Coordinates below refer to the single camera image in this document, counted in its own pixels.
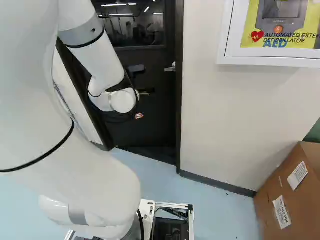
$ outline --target white wall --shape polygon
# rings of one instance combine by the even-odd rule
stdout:
[[[181,169],[251,190],[320,116],[320,70],[215,65],[224,0],[185,0]]]

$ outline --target doorway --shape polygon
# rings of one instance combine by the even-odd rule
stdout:
[[[114,144],[176,165],[175,1],[92,2],[122,65],[145,67],[134,78],[140,93],[135,120],[117,124],[101,115]]]
[[[117,122],[114,112],[101,112],[88,98],[91,75],[58,42],[70,78],[106,150],[114,147],[166,162],[180,169],[183,59],[183,0],[92,0],[115,51],[132,74],[140,101],[135,118]]]

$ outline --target floor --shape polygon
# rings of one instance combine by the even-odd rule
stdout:
[[[174,166],[120,149],[112,154],[139,176],[142,197],[156,202],[191,203],[195,240],[259,240],[252,198],[180,177]],[[67,229],[49,221],[38,197],[0,176],[0,238],[63,240]]]

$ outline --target glass window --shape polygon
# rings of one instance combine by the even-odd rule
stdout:
[[[92,1],[115,48],[165,44],[164,0]]]

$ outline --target framed poster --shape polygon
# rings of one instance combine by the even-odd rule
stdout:
[[[226,0],[222,32],[218,64],[320,68],[320,0]]]

